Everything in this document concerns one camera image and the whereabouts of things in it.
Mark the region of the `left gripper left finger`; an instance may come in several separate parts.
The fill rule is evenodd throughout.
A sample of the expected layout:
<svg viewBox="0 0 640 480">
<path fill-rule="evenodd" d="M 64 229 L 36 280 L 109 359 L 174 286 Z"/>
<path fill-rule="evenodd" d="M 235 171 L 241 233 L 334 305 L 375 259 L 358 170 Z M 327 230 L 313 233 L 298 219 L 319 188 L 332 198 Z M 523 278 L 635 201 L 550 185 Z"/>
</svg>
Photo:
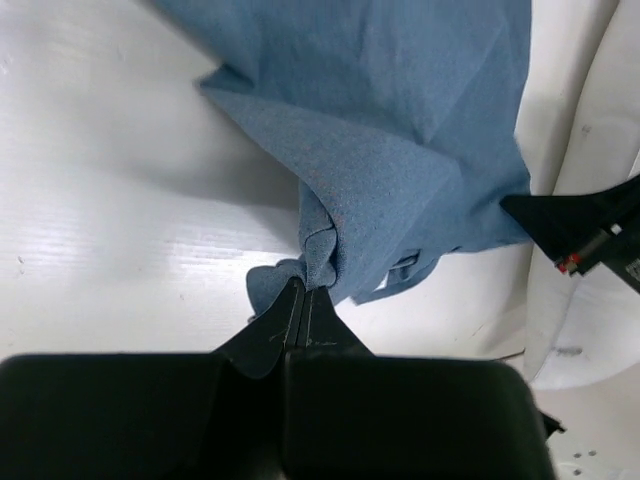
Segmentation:
<svg viewBox="0 0 640 480">
<path fill-rule="evenodd" d="M 24 354 L 1 364 L 5 479 L 292 479 L 283 360 L 300 283 L 209 353 Z"/>
</svg>

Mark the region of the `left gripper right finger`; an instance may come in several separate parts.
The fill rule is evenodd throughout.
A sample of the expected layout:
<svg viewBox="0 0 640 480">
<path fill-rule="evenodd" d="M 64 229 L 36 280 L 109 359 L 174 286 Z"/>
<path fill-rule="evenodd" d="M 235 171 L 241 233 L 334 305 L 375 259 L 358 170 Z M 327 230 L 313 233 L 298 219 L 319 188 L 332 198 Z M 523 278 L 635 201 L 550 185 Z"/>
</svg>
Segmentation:
<svg viewBox="0 0 640 480">
<path fill-rule="evenodd" d="M 284 358 L 292 479 L 551 479 L 543 418 L 505 363 L 371 354 L 309 292 Z"/>
</svg>

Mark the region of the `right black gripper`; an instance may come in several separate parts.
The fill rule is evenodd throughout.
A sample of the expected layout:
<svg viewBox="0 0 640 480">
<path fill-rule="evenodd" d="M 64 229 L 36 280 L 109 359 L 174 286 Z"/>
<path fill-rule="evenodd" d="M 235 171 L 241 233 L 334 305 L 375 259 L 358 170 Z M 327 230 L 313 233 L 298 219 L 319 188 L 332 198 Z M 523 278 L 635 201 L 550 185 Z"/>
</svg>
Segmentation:
<svg viewBox="0 0 640 480">
<path fill-rule="evenodd" d="M 501 207 L 562 274 L 606 266 L 639 292 L 639 177 L 585 195 L 509 195 Z"/>
</svg>

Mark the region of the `blue pillowcase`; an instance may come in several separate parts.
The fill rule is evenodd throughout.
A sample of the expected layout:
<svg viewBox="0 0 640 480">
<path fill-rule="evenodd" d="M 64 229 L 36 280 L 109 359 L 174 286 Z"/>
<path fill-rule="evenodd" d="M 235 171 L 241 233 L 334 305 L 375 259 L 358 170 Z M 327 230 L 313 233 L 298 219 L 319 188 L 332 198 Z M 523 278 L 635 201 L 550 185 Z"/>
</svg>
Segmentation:
<svg viewBox="0 0 640 480">
<path fill-rule="evenodd" d="M 286 282 L 367 303 L 450 253 L 521 244 L 515 139 L 527 1 L 161 1 L 221 58 L 203 92 L 299 180 L 297 258 L 251 269 L 256 313 Z"/>
</svg>

